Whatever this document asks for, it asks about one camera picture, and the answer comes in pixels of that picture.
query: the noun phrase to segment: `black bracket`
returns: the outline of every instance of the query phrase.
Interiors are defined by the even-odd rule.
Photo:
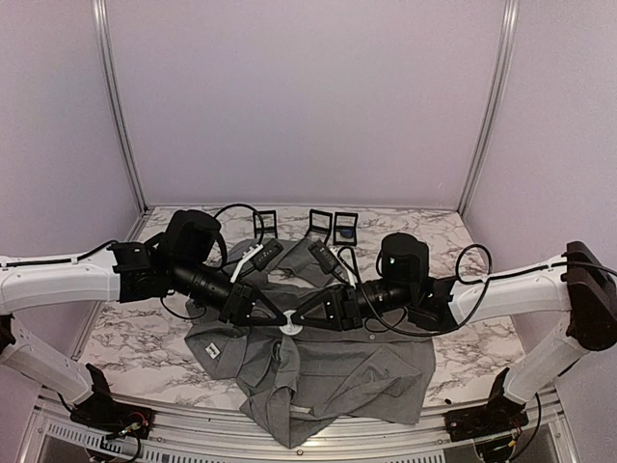
[[[9,345],[15,344],[15,336],[11,332],[12,315],[0,316],[0,354]]]
[[[321,239],[324,243],[327,243],[328,238],[330,238],[330,233],[332,232],[332,217],[333,214],[330,212],[311,209],[308,212],[308,230],[305,234],[305,238],[309,238],[312,241]],[[323,224],[323,219],[327,221],[327,227]]]
[[[568,243],[568,262],[599,265],[600,261],[580,241]],[[585,349],[607,350],[617,342],[617,289],[606,272],[568,265],[561,276],[566,282],[572,316],[567,334]]]
[[[355,212],[335,212],[335,245],[358,245],[358,214]]]
[[[302,304],[291,316],[291,321],[296,325],[330,331],[361,328],[362,315],[356,291],[346,286],[326,288]]]
[[[147,439],[152,425],[152,410],[139,405],[116,402],[112,399],[103,372],[91,364],[86,364],[86,368],[93,379],[93,394],[74,406],[70,419],[111,433],[117,433],[138,422],[140,427],[133,432],[139,438]]]
[[[254,316],[252,314],[256,302],[259,301],[273,315]],[[230,322],[236,326],[283,326],[287,317],[254,286],[236,282],[219,314],[219,321]]]
[[[490,436],[529,424],[524,405],[503,395],[503,382],[508,371],[509,368],[506,368],[495,378],[485,405],[452,410],[445,414],[445,430],[450,434],[452,442]]]
[[[264,237],[271,235],[272,237],[278,238],[279,230],[277,226],[277,211],[260,210],[259,215],[263,220],[263,228],[261,227],[257,214],[253,213],[253,233],[255,238],[261,236],[262,231]]]

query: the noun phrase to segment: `aluminum frame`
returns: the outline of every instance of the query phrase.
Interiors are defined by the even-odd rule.
[[[464,220],[467,212],[469,211],[469,206],[471,204],[471,200],[473,199],[473,194],[475,192],[478,180],[480,179],[482,166],[484,165],[487,152],[489,150],[491,135],[495,126],[499,104],[503,99],[508,70],[510,69],[510,63],[512,61],[512,51],[514,49],[514,37],[518,16],[519,0],[506,0],[489,101],[487,103],[484,120],[482,121],[482,126],[480,128],[480,134],[475,145],[473,159],[471,160],[471,165],[469,166],[467,179],[463,187],[463,192],[461,193],[461,199],[457,207],[458,213]]]
[[[572,441],[565,422],[563,408],[554,388],[540,393],[543,413],[542,423],[550,426],[561,463],[577,463],[576,453],[568,447]],[[144,449],[150,452],[188,452],[211,457],[214,461],[249,463],[266,461],[346,461],[389,463],[436,452],[443,449],[469,445],[471,441],[452,443],[445,432],[443,414],[451,408],[473,406],[481,400],[452,406],[428,407],[422,410],[420,421],[413,426],[381,422],[371,419],[343,417],[308,439],[296,449],[279,445],[264,430],[237,411],[213,410],[201,407],[175,405],[135,397],[118,395],[118,400],[146,405],[155,409],[155,418]],[[536,425],[537,408],[530,402],[527,408],[530,423]],[[36,411],[28,424],[19,463],[35,463],[40,457],[42,443],[51,423],[61,423],[75,432],[83,426],[68,420],[67,411],[57,396],[46,389],[41,391]]]
[[[131,188],[133,200],[138,207],[140,214],[144,214],[148,210],[144,189],[139,179],[133,149],[128,137],[126,121],[122,112],[122,104],[120,91],[118,88],[118,79],[116,77],[116,68],[114,66],[114,55],[112,52],[112,41],[109,34],[109,23],[107,22],[107,2],[106,0],[93,0],[94,25],[98,34],[98,45],[100,48],[100,56],[102,59],[103,71],[105,74],[105,82],[107,84],[107,96],[114,118],[114,125],[118,134],[118,140],[121,146],[122,161],[128,183]]]

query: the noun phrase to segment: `white plastic arm segment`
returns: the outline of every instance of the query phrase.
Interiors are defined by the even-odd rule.
[[[70,258],[71,263],[7,266],[21,260]],[[120,298],[120,275],[114,273],[116,258],[102,250],[77,261],[76,255],[45,258],[0,257],[0,315],[29,307],[74,301],[115,301]]]
[[[551,265],[563,261],[561,256],[540,262],[530,267],[508,270],[495,275],[510,274],[526,268]],[[498,316],[530,312],[569,312],[571,310],[568,289],[561,281],[566,267],[554,267],[532,272],[520,277],[491,281],[480,308],[469,322]],[[475,306],[484,283],[469,286],[456,283],[452,288],[449,307],[457,323],[461,323]]]
[[[507,372],[503,384],[506,398],[527,403],[566,368],[589,353],[577,340],[566,335],[569,324],[570,315],[563,314],[550,334]]]
[[[60,393],[68,403],[79,404],[93,394],[93,380],[86,366],[49,346],[17,320],[11,320],[15,344],[0,353],[6,365]]]

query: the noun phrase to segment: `black clip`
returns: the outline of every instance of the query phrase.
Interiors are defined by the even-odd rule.
[[[321,225],[315,225],[315,222],[321,219]],[[325,227],[323,221],[325,218],[328,221],[328,227]],[[332,213],[325,212],[323,210],[311,209],[308,212],[308,230],[305,234],[305,238],[309,238],[311,241],[315,241],[316,239],[321,239],[324,244],[328,242],[328,238],[330,238],[330,232],[332,230]]]
[[[277,229],[277,211],[260,210],[259,215],[263,220],[263,227],[261,227],[261,222],[259,222],[257,214],[253,213],[253,232],[255,234],[255,238],[261,236],[262,231],[264,237],[271,234],[273,237],[278,238],[279,231]]]
[[[352,287],[334,286],[319,291],[291,316],[296,325],[330,331],[355,330],[362,327],[356,291]]]
[[[358,244],[358,214],[335,212],[335,245],[356,246]]]
[[[252,311],[257,301],[263,304],[272,317],[268,313],[265,317],[253,316]],[[287,317],[259,289],[236,282],[219,313],[219,321],[236,326],[283,326],[287,323]]]

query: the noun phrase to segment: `white clip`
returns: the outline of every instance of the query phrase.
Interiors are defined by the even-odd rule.
[[[338,253],[336,252],[336,248],[333,246],[332,248],[330,248],[330,251],[332,252],[333,256],[336,257],[336,260],[338,260],[340,262],[340,265],[345,269],[345,272],[347,273],[347,282],[349,282],[349,286],[350,287],[356,287],[356,277],[354,275],[354,273],[347,268],[347,265],[345,265],[342,260],[338,257]]]
[[[263,249],[263,245],[258,244],[254,248],[249,248],[249,251],[247,251],[246,253],[242,255],[242,259],[235,266],[235,270],[233,270],[233,274],[231,275],[231,278],[229,279],[231,283],[235,283],[236,280],[238,279],[238,276],[240,275],[240,270],[242,270],[242,266],[245,263],[247,263],[249,260],[251,260],[253,256],[257,254],[259,251],[261,251],[262,249]]]

